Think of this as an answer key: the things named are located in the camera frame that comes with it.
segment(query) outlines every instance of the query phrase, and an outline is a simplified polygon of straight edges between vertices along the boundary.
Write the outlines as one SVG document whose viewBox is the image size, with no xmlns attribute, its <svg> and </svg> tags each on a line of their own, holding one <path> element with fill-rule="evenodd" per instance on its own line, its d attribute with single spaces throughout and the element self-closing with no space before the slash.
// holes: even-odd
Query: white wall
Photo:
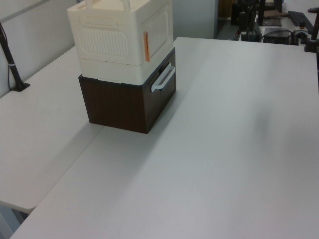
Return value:
<svg viewBox="0 0 319 239">
<path fill-rule="evenodd" d="M 75 4 L 49 0 L 2 23 L 23 81 L 74 46 L 66 10 Z M 0 97 L 7 92 L 7 61 L 0 48 Z"/>
<path fill-rule="evenodd" d="M 213 39 L 217 33 L 218 0 L 173 0 L 174 39 Z"/>
</svg>

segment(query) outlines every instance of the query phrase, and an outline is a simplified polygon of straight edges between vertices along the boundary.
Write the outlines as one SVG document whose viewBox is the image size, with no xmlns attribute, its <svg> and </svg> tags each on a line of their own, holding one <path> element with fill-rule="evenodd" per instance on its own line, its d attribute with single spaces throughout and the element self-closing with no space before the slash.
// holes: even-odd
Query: wooden drawer box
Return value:
<svg viewBox="0 0 319 239">
<path fill-rule="evenodd" d="M 148 133 L 176 91 L 175 49 L 141 86 L 79 81 L 91 123 Z"/>
</svg>

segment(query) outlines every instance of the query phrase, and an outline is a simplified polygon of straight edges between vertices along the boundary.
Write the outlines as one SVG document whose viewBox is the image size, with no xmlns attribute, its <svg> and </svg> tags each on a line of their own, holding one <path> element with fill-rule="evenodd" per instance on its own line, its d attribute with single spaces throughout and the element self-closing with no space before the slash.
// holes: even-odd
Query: ribbed panel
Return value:
<svg viewBox="0 0 319 239">
<path fill-rule="evenodd" d="M 124 33 L 83 28 L 80 32 L 81 45 L 85 51 L 113 56 L 128 56 L 129 45 Z"/>
</svg>

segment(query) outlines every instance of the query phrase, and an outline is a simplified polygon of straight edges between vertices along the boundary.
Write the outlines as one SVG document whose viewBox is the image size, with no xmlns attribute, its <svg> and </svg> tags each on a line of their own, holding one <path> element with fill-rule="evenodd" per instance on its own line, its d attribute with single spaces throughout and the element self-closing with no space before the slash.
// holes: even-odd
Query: white handle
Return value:
<svg viewBox="0 0 319 239">
<path fill-rule="evenodd" d="M 130 0 L 121 0 L 124 6 L 124 11 L 131 11 Z M 86 9 L 93 8 L 93 0 L 85 0 Z"/>
<path fill-rule="evenodd" d="M 91 9 L 93 7 L 93 0 L 85 0 L 86 9 Z"/>
<path fill-rule="evenodd" d="M 124 11 L 131 11 L 130 0 L 121 0 L 124 5 Z"/>
<path fill-rule="evenodd" d="M 155 90 L 163 89 L 165 87 L 165 85 L 168 83 L 168 81 L 170 80 L 170 78 L 174 75 L 174 73 L 175 73 L 175 67 L 173 67 L 169 63 L 169 65 L 165 68 L 165 70 L 163 70 L 163 72 L 157 78 L 157 80 L 152 84 L 151 91 L 154 92 Z"/>
</svg>

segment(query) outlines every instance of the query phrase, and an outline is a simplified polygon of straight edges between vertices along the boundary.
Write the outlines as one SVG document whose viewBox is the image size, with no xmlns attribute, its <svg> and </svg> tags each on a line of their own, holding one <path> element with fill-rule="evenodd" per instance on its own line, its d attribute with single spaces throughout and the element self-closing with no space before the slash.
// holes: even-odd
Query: table surface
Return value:
<svg viewBox="0 0 319 239">
<path fill-rule="evenodd" d="M 0 204 L 30 213 L 102 129 L 89 124 L 75 48 L 0 99 Z"/>
<path fill-rule="evenodd" d="M 316 55 L 174 44 L 177 92 L 151 132 L 104 127 L 12 239 L 318 238 Z"/>
</svg>

